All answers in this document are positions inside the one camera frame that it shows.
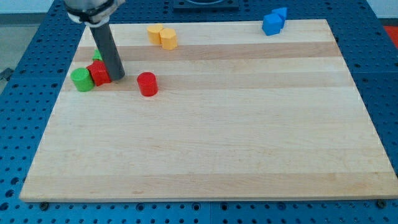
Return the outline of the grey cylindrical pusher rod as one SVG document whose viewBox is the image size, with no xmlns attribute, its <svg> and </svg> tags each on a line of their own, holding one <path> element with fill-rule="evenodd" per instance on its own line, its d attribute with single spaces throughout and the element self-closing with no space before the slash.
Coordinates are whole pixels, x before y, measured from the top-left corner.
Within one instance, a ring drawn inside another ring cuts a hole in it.
<svg viewBox="0 0 398 224">
<path fill-rule="evenodd" d="M 122 79 L 125 71 L 109 23 L 99 27 L 90 27 L 90 31 L 109 73 L 109 78 L 111 81 Z"/>
</svg>

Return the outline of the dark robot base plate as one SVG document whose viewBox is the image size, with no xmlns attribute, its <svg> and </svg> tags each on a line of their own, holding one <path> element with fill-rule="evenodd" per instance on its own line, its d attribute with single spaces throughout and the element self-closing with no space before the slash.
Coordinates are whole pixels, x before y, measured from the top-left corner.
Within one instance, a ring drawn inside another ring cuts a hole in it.
<svg viewBox="0 0 398 224">
<path fill-rule="evenodd" d="M 238 0 L 174 0 L 173 12 L 215 11 L 239 9 Z"/>
</svg>

